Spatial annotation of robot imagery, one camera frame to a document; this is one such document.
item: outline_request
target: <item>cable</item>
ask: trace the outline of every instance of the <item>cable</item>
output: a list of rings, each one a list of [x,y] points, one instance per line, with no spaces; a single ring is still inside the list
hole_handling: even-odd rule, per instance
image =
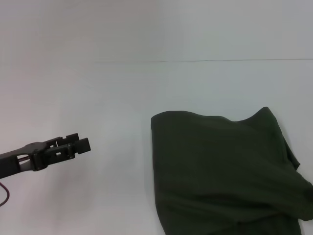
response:
[[[6,191],[6,199],[0,204],[0,207],[2,207],[9,200],[10,191],[2,183],[0,183],[0,186]]]

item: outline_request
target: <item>robotic arm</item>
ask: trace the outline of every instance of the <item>robotic arm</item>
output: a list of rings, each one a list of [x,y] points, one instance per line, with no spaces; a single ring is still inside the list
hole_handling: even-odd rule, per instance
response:
[[[90,151],[88,138],[80,140],[78,134],[35,142],[12,152],[0,154],[0,179],[23,171],[38,171],[48,165],[75,158],[75,153]]]

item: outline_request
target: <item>green t-shirt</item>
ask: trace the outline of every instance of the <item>green t-shirt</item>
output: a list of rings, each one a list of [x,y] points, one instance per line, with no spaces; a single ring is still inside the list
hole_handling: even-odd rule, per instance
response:
[[[156,209],[166,235],[300,235],[312,184],[265,107],[243,121],[152,118]]]

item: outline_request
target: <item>white backdrop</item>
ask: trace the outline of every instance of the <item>white backdrop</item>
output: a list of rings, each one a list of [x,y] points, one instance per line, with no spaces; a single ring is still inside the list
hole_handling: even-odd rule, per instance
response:
[[[313,181],[312,9],[309,0],[0,0],[0,152],[76,132],[92,148],[1,179],[11,198],[0,233],[163,235],[150,118],[167,110],[240,120],[269,106]],[[312,222],[302,230],[312,234]]]

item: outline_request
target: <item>dark green cloth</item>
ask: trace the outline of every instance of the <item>dark green cloth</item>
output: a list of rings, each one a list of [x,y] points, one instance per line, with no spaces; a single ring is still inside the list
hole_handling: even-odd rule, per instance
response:
[[[151,127],[166,235],[300,235],[298,219],[313,219],[312,185],[269,108],[243,121],[168,111]]]

